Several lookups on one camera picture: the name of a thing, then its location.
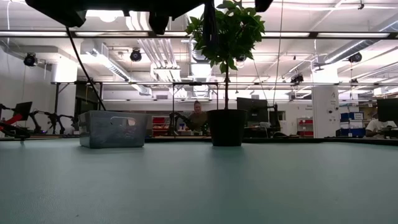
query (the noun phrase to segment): man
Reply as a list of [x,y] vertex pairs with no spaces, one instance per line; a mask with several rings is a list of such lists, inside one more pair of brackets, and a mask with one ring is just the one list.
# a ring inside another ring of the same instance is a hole
[[207,114],[201,110],[201,103],[195,101],[193,104],[193,113],[188,117],[188,119],[193,123],[194,129],[192,131],[201,131],[201,127],[207,121]]
[[366,137],[377,137],[377,135],[380,134],[381,132],[389,128],[397,127],[397,125],[393,121],[386,121],[386,122],[379,121],[378,114],[375,114],[374,118],[375,119],[371,120],[371,122],[366,127]]

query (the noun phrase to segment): computer monitor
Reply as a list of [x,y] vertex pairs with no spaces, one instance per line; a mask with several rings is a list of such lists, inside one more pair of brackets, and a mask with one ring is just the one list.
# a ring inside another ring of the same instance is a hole
[[398,120],[398,98],[377,100],[379,121]]
[[257,100],[249,98],[236,99],[239,110],[248,112],[247,121],[251,122],[268,122],[268,103],[267,100]]
[[22,115],[22,119],[20,121],[27,121],[31,107],[32,102],[18,103],[14,109],[14,116],[20,114]]

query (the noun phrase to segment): ceiling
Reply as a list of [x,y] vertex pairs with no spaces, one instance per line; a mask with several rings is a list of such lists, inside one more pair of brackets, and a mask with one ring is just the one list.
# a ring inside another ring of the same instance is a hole
[[[254,5],[254,1],[243,0],[244,6]],[[330,32],[366,32],[374,31],[373,28],[383,21],[396,16],[398,21],[398,1],[396,0],[365,0],[365,8],[356,9],[359,6],[359,0],[274,0],[269,10],[260,13],[262,20],[266,23],[268,31],[330,31]],[[38,11],[25,4],[0,0],[0,30],[7,30],[9,21],[12,30],[64,30],[64,27],[58,22],[48,18]],[[352,9],[334,10],[331,7]],[[184,30],[187,22],[184,16],[177,18],[169,23],[169,30]],[[103,22],[99,17],[88,17],[85,24],[77,30],[128,30],[126,20],[118,17],[114,22]],[[75,39],[78,50],[82,39]],[[140,47],[136,39],[96,39],[97,43],[105,43],[109,47],[110,57],[117,61],[125,70],[133,73],[142,81],[149,81],[151,62],[143,54],[140,62],[131,62],[129,59],[131,50]],[[190,56],[187,44],[182,43],[181,39],[172,39],[172,48],[176,61],[181,68],[181,77],[187,77],[190,74]],[[302,60],[312,59],[317,55],[326,55],[344,46],[350,40],[289,40],[289,39],[264,39],[256,44],[253,50],[254,61],[247,59],[245,66],[239,71],[231,73],[231,81],[235,82],[254,82],[260,77],[262,81],[282,82],[284,77],[288,82],[293,73],[289,73]],[[22,39],[11,38],[10,45],[43,45],[56,46],[64,52],[74,55],[70,41],[68,39]],[[398,46],[396,40],[383,40],[361,51],[363,55],[362,62],[359,65],[354,64],[351,71],[349,62],[340,61],[335,63],[338,69],[338,78],[340,81],[347,82],[351,77],[362,73],[377,70],[383,66],[397,62]],[[82,55],[83,62],[88,67],[90,75],[96,80],[113,81],[114,75],[102,65],[87,59]],[[299,71],[305,77],[305,82],[311,82],[311,70],[308,68]],[[212,74],[219,81],[224,77],[219,69],[214,67]],[[377,82],[385,77],[394,77],[398,75],[396,70],[389,70],[388,73],[380,73],[374,77],[369,77],[364,82]]]

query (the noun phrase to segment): table surface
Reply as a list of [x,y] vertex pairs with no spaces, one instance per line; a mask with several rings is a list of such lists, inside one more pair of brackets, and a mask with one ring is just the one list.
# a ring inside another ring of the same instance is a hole
[[0,142],[0,223],[398,223],[397,149]]

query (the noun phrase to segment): plant stem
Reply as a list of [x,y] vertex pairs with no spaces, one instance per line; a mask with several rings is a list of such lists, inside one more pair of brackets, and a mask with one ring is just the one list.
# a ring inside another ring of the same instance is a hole
[[229,65],[228,60],[225,61],[226,69],[225,69],[225,110],[228,110],[228,86],[229,86]]

